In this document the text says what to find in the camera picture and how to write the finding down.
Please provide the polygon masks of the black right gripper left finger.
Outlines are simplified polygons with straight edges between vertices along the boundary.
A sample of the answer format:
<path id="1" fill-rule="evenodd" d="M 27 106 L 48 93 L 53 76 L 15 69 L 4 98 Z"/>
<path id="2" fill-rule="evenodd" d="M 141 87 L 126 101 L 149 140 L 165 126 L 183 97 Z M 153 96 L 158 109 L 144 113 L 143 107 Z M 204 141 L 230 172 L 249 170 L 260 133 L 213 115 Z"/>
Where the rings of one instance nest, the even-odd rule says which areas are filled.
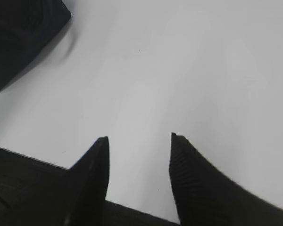
<path id="1" fill-rule="evenodd" d="M 101 226 L 110 175 L 108 137 L 100 137 L 67 172 L 64 226 Z"/>

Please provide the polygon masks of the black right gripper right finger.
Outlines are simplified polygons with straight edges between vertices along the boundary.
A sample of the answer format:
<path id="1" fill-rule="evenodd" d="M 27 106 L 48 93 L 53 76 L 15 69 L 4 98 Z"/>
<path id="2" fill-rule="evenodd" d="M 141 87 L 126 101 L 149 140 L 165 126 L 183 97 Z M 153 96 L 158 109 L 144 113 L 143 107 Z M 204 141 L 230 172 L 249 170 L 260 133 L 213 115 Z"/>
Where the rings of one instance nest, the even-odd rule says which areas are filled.
<path id="1" fill-rule="evenodd" d="M 282 209 L 233 182 L 175 133 L 169 175 L 182 226 L 283 226 Z"/>

